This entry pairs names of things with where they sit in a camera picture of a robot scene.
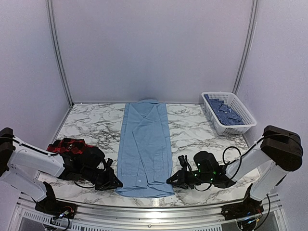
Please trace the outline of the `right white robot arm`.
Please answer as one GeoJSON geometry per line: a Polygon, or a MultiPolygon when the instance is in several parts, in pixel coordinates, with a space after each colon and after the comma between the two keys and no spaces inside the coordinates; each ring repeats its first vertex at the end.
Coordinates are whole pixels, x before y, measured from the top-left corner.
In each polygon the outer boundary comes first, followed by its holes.
{"type": "Polygon", "coordinates": [[[187,158],[179,156],[182,168],[168,178],[167,183],[182,189],[194,189],[203,183],[225,189],[268,162],[268,168],[248,187],[244,201],[239,203],[238,211],[248,216],[289,172],[302,166],[303,152],[301,138],[297,133],[266,126],[262,136],[244,154],[231,162],[220,165],[212,153],[200,151],[193,157],[197,170],[192,170],[187,158]]]}

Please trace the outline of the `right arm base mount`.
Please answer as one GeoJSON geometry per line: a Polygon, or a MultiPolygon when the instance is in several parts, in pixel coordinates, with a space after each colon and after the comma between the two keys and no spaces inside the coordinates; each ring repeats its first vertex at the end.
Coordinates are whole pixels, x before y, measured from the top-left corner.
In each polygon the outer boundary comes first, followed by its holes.
{"type": "Polygon", "coordinates": [[[260,215],[263,213],[264,208],[260,203],[247,204],[244,202],[224,205],[221,208],[221,215],[225,220],[232,220],[238,218],[249,217],[252,215],[260,215]]]}

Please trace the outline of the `light blue long sleeve shirt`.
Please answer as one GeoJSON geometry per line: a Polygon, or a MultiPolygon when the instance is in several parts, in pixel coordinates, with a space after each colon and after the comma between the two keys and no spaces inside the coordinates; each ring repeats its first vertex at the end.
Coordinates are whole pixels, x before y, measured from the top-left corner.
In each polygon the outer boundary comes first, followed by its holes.
{"type": "Polygon", "coordinates": [[[125,105],[117,159],[117,177],[124,197],[160,198],[174,195],[167,184],[173,160],[167,106],[154,99],[125,105]]]}

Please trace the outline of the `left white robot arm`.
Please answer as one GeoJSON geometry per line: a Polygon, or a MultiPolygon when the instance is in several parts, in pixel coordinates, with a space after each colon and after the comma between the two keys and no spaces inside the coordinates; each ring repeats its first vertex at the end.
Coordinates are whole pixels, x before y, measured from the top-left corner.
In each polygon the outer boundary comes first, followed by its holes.
{"type": "Polygon", "coordinates": [[[95,190],[107,191],[123,186],[111,167],[112,162],[98,147],[86,144],[83,139],[56,140],[43,150],[16,137],[12,128],[0,131],[1,181],[30,196],[50,214],[61,210],[52,186],[31,177],[20,167],[61,180],[83,179],[93,184],[95,190]]]}

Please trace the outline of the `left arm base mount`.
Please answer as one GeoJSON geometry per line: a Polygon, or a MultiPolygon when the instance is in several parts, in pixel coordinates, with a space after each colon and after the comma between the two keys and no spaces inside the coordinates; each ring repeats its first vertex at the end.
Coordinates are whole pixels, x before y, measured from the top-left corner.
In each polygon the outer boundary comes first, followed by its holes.
{"type": "Polygon", "coordinates": [[[77,205],[63,201],[56,202],[35,202],[35,210],[45,214],[53,215],[56,218],[73,219],[77,211],[77,205]]]}

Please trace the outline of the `red black plaid shirt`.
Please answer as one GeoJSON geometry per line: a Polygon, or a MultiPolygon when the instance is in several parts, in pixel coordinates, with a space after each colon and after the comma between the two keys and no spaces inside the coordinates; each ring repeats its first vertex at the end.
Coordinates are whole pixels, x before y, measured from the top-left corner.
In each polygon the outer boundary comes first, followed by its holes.
{"type": "Polygon", "coordinates": [[[49,144],[47,151],[58,154],[83,154],[87,148],[83,139],[64,138],[49,144]]]}

